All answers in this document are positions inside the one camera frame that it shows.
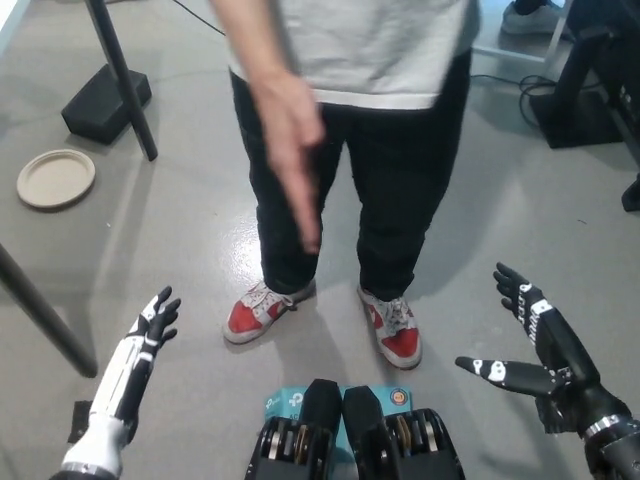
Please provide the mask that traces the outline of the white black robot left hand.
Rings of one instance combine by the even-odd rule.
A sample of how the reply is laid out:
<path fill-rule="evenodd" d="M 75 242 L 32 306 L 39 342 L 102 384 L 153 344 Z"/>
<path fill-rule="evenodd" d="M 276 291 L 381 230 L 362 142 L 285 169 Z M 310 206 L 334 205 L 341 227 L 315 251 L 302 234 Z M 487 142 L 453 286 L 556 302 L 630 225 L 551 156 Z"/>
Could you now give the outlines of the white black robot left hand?
<path fill-rule="evenodd" d="M 141 310 L 119 341 L 87 416 L 87 428 L 66 452 L 55 479 L 118 479 L 122 451 L 133 440 L 139 408 L 164 344 L 177 335 L 172 324 L 181 305 L 167 286 Z"/>

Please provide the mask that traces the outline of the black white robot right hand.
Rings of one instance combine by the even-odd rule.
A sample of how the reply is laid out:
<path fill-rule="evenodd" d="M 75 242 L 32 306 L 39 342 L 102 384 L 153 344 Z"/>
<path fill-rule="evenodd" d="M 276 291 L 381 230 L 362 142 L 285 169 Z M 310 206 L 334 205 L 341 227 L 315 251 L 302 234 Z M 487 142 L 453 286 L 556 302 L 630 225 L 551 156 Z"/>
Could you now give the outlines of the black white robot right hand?
<path fill-rule="evenodd" d="M 603 386 L 583 343 L 542 290 L 501 262 L 493 278 L 502 306 L 523 328 L 539 362 L 459 356 L 455 365 L 499 389 L 532 397 L 548 434 L 586 439 L 630 421 L 628 406 Z"/>

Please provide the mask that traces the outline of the person's bare right hand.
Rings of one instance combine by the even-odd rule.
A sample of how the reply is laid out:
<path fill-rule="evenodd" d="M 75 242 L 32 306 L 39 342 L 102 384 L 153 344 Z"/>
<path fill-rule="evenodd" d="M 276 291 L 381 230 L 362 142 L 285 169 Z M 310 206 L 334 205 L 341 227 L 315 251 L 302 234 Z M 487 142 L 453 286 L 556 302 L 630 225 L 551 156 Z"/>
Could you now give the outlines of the person's bare right hand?
<path fill-rule="evenodd" d="M 300 77 L 262 72 L 249 81 L 262 123 L 269 165 L 280 182 L 305 252 L 319 252 L 321 232 L 310 155 L 324 138 L 313 92 Z"/>

